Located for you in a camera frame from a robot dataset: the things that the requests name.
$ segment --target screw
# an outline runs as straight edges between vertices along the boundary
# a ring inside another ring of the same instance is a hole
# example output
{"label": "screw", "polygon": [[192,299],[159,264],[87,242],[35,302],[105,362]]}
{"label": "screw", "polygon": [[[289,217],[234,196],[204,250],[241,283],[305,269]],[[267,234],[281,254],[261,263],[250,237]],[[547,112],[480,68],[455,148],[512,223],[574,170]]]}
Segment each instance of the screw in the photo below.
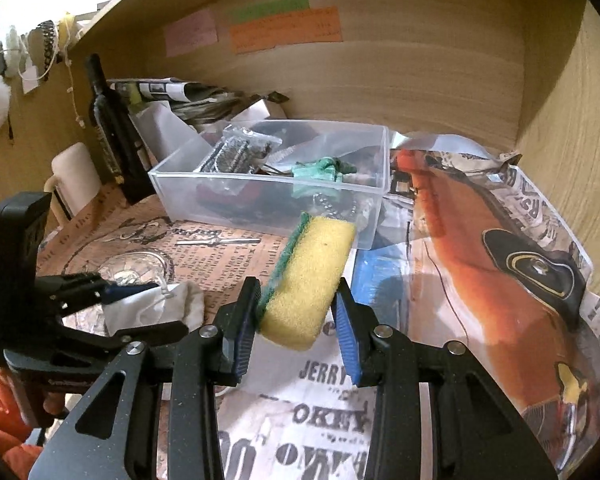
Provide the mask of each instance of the screw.
{"label": "screw", "polygon": [[218,334],[218,327],[215,325],[205,325],[200,329],[200,337],[215,337]]}
{"label": "screw", "polygon": [[138,355],[144,351],[144,343],[142,341],[133,341],[126,346],[126,353],[129,355]]}
{"label": "screw", "polygon": [[549,265],[547,265],[546,261],[541,260],[540,258],[534,258],[531,260],[531,267],[535,272],[542,274],[543,276],[549,272]]}
{"label": "screw", "polygon": [[378,325],[374,328],[374,334],[376,334],[378,337],[391,337],[393,333],[394,329],[389,325]]}
{"label": "screw", "polygon": [[462,355],[466,352],[466,346],[460,341],[449,341],[446,344],[446,349],[449,350],[453,355]]}

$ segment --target pink sticky note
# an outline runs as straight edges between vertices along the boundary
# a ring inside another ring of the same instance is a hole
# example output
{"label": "pink sticky note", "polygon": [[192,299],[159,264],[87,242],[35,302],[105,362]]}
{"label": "pink sticky note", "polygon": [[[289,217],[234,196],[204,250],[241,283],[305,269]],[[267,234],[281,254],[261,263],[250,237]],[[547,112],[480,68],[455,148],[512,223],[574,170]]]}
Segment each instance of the pink sticky note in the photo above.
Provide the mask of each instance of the pink sticky note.
{"label": "pink sticky note", "polygon": [[202,9],[164,27],[167,57],[191,52],[218,42],[216,21],[210,9]]}

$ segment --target transparent box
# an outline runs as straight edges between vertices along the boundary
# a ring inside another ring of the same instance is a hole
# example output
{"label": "transparent box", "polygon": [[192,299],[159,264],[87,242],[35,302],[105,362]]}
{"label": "transparent box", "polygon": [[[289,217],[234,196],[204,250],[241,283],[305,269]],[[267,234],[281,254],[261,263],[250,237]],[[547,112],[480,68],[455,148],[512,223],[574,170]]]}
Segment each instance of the transparent box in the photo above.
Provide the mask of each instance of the transparent box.
{"label": "transparent box", "polygon": [[357,247],[371,248],[382,196],[390,185],[387,127],[300,120],[231,124],[279,137],[282,144],[267,159],[267,165],[279,171],[296,162],[337,157],[354,165],[356,173],[344,175],[343,182],[281,174],[194,173],[221,137],[223,125],[202,134],[205,143],[190,140],[149,172],[171,220],[287,236],[306,211],[355,223]]}

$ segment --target yellow sponge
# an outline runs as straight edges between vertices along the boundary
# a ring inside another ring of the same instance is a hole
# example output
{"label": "yellow sponge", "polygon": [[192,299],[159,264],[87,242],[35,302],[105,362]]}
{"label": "yellow sponge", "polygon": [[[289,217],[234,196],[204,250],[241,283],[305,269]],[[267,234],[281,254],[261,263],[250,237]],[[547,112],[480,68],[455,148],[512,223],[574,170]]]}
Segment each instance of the yellow sponge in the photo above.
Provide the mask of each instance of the yellow sponge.
{"label": "yellow sponge", "polygon": [[260,333],[294,350],[311,348],[338,288],[356,236],[355,225],[306,213],[263,294]]}

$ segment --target green sticky note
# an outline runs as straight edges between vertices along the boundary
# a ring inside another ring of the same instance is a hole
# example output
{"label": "green sticky note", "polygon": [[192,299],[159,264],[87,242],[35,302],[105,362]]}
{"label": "green sticky note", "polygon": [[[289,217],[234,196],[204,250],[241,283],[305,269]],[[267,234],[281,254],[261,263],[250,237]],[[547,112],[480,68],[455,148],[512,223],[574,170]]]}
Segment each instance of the green sticky note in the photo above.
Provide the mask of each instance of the green sticky note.
{"label": "green sticky note", "polygon": [[251,22],[274,14],[305,9],[309,9],[309,0],[273,0],[234,9],[231,13],[231,19],[234,25],[238,25],[239,23]]}

